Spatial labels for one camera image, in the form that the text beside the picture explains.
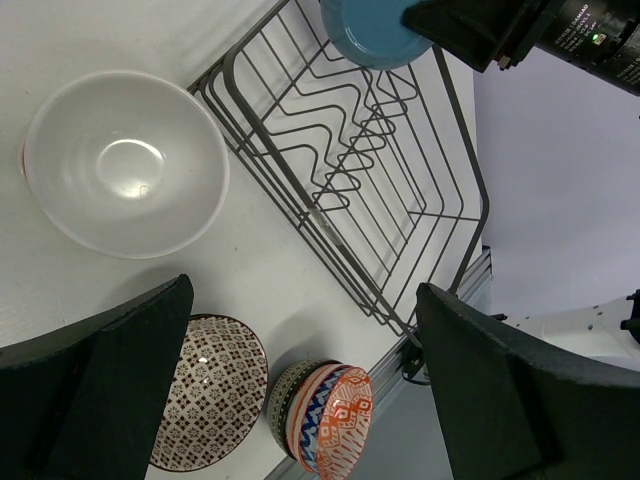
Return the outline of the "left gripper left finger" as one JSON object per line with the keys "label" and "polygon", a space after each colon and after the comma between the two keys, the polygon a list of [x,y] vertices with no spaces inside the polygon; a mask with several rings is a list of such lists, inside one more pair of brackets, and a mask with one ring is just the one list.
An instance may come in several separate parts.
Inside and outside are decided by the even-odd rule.
{"label": "left gripper left finger", "polygon": [[2,478],[144,478],[193,297],[181,274],[2,348]]}

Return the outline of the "blue ceramic bowl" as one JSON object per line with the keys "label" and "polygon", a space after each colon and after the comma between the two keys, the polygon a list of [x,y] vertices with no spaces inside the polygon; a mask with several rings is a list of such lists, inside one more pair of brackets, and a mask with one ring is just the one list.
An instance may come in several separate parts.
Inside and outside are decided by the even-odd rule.
{"label": "blue ceramic bowl", "polygon": [[402,24],[408,0],[324,0],[326,33],[347,60],[369,69],[393,70],[426,53],[432,42]]}

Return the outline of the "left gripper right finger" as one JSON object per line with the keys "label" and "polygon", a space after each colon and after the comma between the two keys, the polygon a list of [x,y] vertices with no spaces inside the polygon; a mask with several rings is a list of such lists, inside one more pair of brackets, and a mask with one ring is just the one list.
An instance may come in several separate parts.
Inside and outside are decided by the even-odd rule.
{"label": "left gripper right finger", "polygon": [[425,303],[427,338],[461,354],[431,371],[455,478],[638,477],[639,367],[559,348],[432,284],[418,288],[417,320]]}

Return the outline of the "blue patterned bowl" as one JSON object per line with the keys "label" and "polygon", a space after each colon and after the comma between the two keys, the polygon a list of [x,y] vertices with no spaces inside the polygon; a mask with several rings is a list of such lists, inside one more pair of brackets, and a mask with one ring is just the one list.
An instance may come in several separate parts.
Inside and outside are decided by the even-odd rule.
{"label": "blue patterned bowl", "polygon": [[318,430],[329,394],[348,369],[348,366],[337,364],[331,364],[331,367],[333,370],[324,375],[311,392],[302,417],[299,439],[295,442],[298,447],[299,461],[309,472],[315,472],[317,468]]}

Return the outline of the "orange bowl white inside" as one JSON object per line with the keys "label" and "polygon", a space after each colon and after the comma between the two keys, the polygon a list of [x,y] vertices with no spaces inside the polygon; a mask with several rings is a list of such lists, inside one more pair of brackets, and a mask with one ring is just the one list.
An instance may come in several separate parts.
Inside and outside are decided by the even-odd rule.
{"label": "orange bowl white inside", "polygon": [[185,89],[135,71],[80,77],[53,93],[24,137],[21,168],[48,219],[123,259],[183,249],[219,216],[230,161],[212,114]]}

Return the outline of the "olive patterned bowl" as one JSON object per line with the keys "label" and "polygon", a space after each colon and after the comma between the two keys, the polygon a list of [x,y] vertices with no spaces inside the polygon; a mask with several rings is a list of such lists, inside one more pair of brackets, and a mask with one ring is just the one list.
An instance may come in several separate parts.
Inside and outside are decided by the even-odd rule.
{"label": "olive patterned bowl", "polygon": [[318,368],[336,364],[331,359],[305,359],[291,364],[279,376],[268,400],[267,417],[269,429],[277,445],[293,457],[286,441],[286,417],[296,395],[305,380]]}

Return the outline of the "brown patterned bowl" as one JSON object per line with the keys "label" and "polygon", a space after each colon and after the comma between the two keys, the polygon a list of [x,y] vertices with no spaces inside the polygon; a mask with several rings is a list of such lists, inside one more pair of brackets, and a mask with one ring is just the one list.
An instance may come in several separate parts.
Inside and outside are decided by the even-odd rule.
{"label": "brown patterned bowl", "polygon": [[257,335],[231,317],[190,318],[150,464],[185,473],[225,458],[264,405],[268,360]]}

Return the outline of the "orange patterned bowl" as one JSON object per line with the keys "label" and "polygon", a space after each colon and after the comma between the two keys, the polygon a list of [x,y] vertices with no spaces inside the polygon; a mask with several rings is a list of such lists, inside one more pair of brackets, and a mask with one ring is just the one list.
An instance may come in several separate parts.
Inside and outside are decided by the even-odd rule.
{"label": "orange patterned bowl", "polygon": [[317,437],[316,464],[320,479],[346,479],[358,462],[369,433],[373,388],[360,367],[349,367],[331,389]]}

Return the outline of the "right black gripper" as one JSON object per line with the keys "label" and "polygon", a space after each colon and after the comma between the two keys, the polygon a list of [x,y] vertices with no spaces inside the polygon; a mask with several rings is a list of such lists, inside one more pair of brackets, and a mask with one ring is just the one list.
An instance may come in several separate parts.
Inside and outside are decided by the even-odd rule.
{"label": "right black gripper", "polygon": [[539,48],[639,93],[637,1],[420,1],[401,22],[476,71],[509,69]]}

